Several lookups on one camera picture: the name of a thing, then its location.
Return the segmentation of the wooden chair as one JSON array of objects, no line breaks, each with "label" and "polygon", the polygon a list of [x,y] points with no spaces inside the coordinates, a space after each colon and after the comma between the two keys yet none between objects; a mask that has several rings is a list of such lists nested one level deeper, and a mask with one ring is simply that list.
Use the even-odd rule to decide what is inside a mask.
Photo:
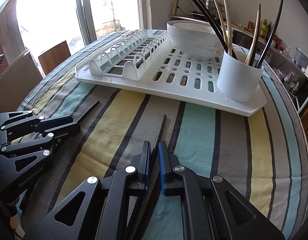
[{"label": "wooden chair", "polygon": [[66,41],[63,41],[53,48],[45,51],[38,57],[39,63],[45,75],[48,75],[58,65],[64,62],[71,56],[69,47]]}]

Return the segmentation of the white utensil cup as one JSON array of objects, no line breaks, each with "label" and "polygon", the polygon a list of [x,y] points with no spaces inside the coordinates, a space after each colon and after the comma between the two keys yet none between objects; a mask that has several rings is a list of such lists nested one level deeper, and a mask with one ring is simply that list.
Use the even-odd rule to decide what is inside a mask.
[{"label": "white utensil cup", "polygon": [[237,59],[224,52],[216,84],[230,99],[248,102],[256,90],[264,68],[245,64],[247,54],[237,50],[235,53]]}]

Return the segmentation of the white plastic dish rack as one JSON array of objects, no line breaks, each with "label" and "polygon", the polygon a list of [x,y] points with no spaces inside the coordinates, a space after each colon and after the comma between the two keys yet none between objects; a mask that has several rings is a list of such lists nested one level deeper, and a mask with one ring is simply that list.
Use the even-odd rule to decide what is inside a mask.
[{"label": "white plastic dish rack", "polygon": [[267,103],[259,86],[248,102],[236,102],[218,89],[222,57],[205,61],[185,56],[167,32],[145,30],[101,46],[75,66],[78,81],[131,90],[251,116]]}]

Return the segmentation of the large white bowl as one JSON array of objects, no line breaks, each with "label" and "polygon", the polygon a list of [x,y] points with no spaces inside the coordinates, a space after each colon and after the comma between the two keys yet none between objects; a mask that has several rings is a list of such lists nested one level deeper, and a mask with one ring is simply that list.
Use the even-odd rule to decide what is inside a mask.
[{"label": "large white bowl", "polygon": [[224,48],[209,23],[175,20],[169,21],[166,26],[173,46],[187,57],[208,60],[224,53]]}]

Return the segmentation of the steel steamer pot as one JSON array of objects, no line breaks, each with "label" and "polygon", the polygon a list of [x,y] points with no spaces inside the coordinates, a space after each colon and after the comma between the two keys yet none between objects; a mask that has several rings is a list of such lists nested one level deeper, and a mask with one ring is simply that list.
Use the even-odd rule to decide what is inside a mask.
[{"label": "steel steamer pot", "polygon": [[[217,8],[214,0],[202,0],[202,2],[212,14],[217,14]],[[224,5],[220,2],[218,4],[221,12],[225,12]]]}]

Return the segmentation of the striped tablecloth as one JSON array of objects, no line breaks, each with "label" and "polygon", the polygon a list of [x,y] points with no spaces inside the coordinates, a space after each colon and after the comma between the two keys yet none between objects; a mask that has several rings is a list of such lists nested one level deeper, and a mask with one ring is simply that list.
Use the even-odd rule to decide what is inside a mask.
[{"label": "striped tablecloth", "polygon": [[162,139],[179,162],[204,177],[229,181],[286,239],[302,226],[308,208],[308,149],[300,118],[274,72],[265,67],[261,88],[267,103],[249,117],[111,87],[81,83],[75,65],[119,37],[107,35],[80,49],[47,75],[19,110],[53,118],[80,117],[81,123],[36,185],[17,218],[30,229],[90,176],[111,176],[139,154],[143,142]]}]

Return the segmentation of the metal kitchen shelf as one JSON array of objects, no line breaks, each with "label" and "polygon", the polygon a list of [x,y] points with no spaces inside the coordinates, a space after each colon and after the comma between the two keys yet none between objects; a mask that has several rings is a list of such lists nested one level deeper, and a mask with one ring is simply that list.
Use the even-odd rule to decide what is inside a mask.
[{"label": "metal kitchen shelf", "polygon": [[[252,40],[253,33],[240,28],[237,24],[232,24],[232,28],[234,43],[244,48],[249,48],[249,41]],[[266,62],[272,68],[280,69],[285,74],[295,72],[296,78],[299,79],[298,91],[294,94],[290,92],[290,95],[292,96],[292,102],[298,114],[303,115],[308,108],[308,76],[291,60],[291,58],[281,51],[271,46],[268,53],[271,55],[271,59],[269,61],[266,60]]]}]

